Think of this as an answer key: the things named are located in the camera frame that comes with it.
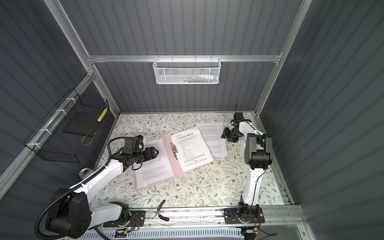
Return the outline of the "printed white paper sheet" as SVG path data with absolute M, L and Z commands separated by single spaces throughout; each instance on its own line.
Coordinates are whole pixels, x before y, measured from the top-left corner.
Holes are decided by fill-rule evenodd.
M 162 139 L 146 142 L 147 147 L 154 147 L 159 151 L 153 160 L 144 162 L 135 171 L 137 189 L 143 189 L 174 176 L 168 154 Z

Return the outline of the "pink file folder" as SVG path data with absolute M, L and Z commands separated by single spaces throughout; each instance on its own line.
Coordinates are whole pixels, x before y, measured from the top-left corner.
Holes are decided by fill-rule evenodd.
M 178 159 L 176 159 L 174 157 L 173 151 L 171 149 L 171 143 L 172 143 L 171 137 L 163 138 L 162 140 L 164 142 L 164 145 L 165 145 L 165 148 L 166 148 L 166 151 L 168 154 L 168 158 L 169 158 L 169 161 L 170 161 L 173 173 L 174 173 L 174 176 L 171 178 L 179 177 L 179 176 L 183 175 L 184 172 L 179 165 Z

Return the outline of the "white paper sheet underneath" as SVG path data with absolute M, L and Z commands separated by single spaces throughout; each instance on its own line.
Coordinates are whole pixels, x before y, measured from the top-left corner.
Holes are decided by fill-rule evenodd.
M 184 173 L 214 161 L 198 127 L 171 135 L 171 140 Z

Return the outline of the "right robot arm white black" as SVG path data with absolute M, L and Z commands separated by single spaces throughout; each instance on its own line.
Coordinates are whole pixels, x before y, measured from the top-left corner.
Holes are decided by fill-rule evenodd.
M 244 222 L 264 223 L 259 193 L 263 175 L 273 162 L 272 137 L 258 130 L 251 120 L 244 118 L 243 113 L 234 113 L 221 138 L 230 143 L 241 141 L 245 146 L 244 161 L 249 168 L 246 186 L 238 203 L 238 218 Z

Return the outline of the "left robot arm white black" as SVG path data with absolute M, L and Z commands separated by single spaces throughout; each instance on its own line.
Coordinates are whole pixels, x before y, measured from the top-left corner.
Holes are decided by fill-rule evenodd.
M 36 219 L 35 235 L 42 240 L 56 240 L 64 237 L 77 239 L 87 230 L 94 229 L 107 222 L 120 222 L 123 226 L 133 222 L 129 205 L 112 201 L 103 207 L 91 207 L 90 202 L 111 180 L 128 168 L 154 160 L 160 153 L 155 147 L 147 147 L 145 138 L 122 137 L 124 145 L 115 153 L 108 141 L 108 158 L 95 172 L 71 186 L 60 188 L 52 196 L 51 203 L 45 207 Z

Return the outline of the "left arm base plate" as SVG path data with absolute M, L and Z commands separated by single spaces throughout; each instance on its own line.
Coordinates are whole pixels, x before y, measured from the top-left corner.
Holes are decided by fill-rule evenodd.
M 116 220 L 110 221 L 103 224 L 104 228 L 127 228 L 135 227 L 139 228 L 144 225 L 146 218 L 146 211 L 130 211 L 129 220 Z

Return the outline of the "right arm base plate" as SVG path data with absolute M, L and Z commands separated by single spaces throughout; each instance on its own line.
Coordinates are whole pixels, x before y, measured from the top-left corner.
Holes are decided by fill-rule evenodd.
M 247 207 L 240 210 L 236 208 L 226 208 L 222 210 L 226 224 L 263 224 L 265 217 L 260 206 Z

